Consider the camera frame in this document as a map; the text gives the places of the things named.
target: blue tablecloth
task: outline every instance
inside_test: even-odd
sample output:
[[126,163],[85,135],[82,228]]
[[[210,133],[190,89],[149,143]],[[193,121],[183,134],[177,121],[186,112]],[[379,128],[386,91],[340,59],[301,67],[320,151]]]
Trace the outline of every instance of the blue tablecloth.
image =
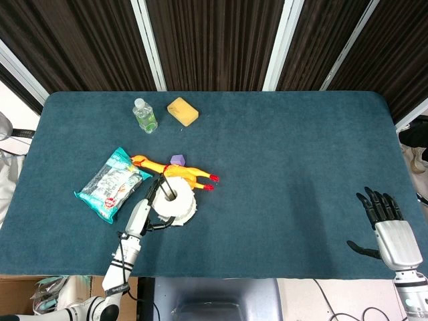
[[[185,128],[166,107],[183,97],[200,111]],[[134,99],[154,108],[145,134]],[[364,186],[394,195],[428,257],[421,214],[385,101],[373,92],[58,92],[46,102],[0,230],[0,273],[106,272],[144,182],[108,224],[76,199],[121,146],[221,177],[196,191],[184,227],[142,239],[134,275],[218,278],[391,278],[353,252],[376,240],[355,197]],[[427,264],[420,270],[428,272]]]

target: yellow rubber chicken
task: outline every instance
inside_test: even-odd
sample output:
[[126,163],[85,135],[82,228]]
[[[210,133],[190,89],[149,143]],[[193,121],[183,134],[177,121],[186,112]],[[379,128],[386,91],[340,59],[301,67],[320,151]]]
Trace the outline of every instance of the yellow rubber chicken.
[[132,163],[135,166],[143,167],[145,169],[151,169],[152,171],[158,172],[159,174],[163,173],[166,177],[180,176],[184,178],[190,187],[194,189],[205,189],[206,191],[212,191],[214,186],[211,184],[200,184],[196,181],[198,176],[207,177],[212,181],[219,182],[220,178],[216,175],[212,175],[196,169],[195,167],[185,167],[181,165],[162,165],[155,162],[152,162],[147,157],[142,155],[136,155],[131,157]]

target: water bottle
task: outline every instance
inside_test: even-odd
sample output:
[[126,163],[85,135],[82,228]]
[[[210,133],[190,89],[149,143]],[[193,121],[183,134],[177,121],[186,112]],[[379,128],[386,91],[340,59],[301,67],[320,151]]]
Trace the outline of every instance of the water bottle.
[[153,114],[153,108],[147,104],[143,99],[137,98],[134,102],[135,107],[132,109],[140,127],[147,133],[150,134],[158,128],[158,123]]

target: purple toy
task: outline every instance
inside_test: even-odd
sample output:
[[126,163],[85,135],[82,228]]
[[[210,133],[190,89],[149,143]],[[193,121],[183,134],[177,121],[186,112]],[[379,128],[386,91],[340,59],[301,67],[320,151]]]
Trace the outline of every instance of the purple toy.
[[186,161],[183,155],[174,155],[171,157],[171,164],[184,166]]

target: white paper roll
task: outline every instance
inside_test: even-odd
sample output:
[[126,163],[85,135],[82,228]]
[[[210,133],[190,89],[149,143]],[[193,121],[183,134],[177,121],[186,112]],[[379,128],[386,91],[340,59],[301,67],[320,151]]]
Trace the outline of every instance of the white paper roll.
[[[196,212],[195,194],[184,178],[167,177],[167,180],[177,197],[169,201],[162,189],[159,188],[152,204],[153,209],[163,221],[168,221],[171,216],[175,216],[172,225],[183,225]],[[162,187],[168,196],[172,195],[167,182],[164,182]]]

